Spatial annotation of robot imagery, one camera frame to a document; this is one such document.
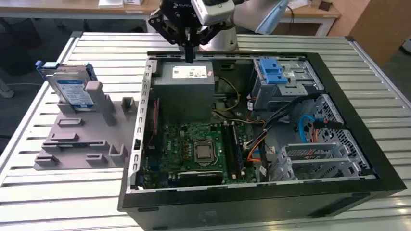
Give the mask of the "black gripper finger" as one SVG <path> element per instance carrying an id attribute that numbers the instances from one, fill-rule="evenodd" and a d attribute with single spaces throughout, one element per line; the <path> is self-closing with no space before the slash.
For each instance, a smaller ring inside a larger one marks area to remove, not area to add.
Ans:
<path id="1" fill-rule="evenodd" d="M 225 22 L 207 26 L 203 30 L 200 30 L 199 27 L 189 28 L 189 63 L 193 62 L 196 56 L 195 47 L 208 44 L 211 39 L 216 36 L 224 27 Z"/>
<path id="2" fill-rule="evenodd" d="M 183 16 L 179 12 L 156 9 L 149 16 L 148 23 L 169 44 L 177 45 L 184 53 L 184 60 L 189 62 L 189 46 Z"/>

